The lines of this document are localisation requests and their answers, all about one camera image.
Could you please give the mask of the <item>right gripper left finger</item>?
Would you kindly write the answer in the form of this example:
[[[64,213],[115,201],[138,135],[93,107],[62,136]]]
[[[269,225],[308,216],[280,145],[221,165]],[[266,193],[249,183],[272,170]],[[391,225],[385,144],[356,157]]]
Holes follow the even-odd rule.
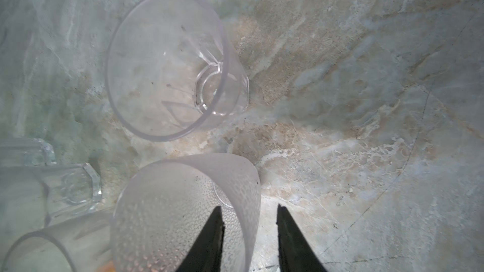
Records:
[[[220,272],[225,225],[220,206],[214,208],[176,272]]]

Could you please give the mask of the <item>clear glass front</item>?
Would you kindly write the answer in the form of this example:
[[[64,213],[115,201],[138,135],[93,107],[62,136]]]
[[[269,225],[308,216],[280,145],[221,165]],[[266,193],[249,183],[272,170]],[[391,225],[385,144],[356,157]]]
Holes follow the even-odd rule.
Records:
[[[6,253],[1,271],[114,271],[113,211],[99,210],[23,235]]]

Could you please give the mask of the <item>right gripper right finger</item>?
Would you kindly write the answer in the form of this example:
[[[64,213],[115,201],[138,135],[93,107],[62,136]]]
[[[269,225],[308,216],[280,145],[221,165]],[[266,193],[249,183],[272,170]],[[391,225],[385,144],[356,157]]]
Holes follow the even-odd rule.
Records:
[[[327,272],[311,249],[289,210],[278,204],[277,229],[281,272]]]

